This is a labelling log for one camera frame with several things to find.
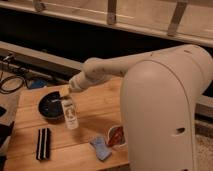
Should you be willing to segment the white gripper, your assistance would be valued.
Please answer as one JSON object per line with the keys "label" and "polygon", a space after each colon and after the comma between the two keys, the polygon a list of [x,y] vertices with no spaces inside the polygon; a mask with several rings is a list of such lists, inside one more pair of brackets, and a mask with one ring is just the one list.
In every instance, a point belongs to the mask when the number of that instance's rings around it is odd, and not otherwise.
{"label": "white gripper", "polygon": [[59,90],[59,94],[61,98],[67,98],[70,96],[72,92],[82,92],[88,89],[90,86],[89,80],[87,79],[86,75],[83,72],[80,72],[74,75],[69,80],[69,86],[63,85],[62,88]]}

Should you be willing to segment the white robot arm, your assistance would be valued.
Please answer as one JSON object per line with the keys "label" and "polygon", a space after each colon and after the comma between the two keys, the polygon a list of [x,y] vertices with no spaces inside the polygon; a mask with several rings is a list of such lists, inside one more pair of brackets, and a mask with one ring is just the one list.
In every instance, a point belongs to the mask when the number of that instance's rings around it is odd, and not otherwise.
{"label": "white robot arm", "polygon": [[90,58],[63,87],[68,96],[122,78],[120,110],[131,171],[197,171],[195,109],[213,81],[213,58],[181,45],[112,59]]}

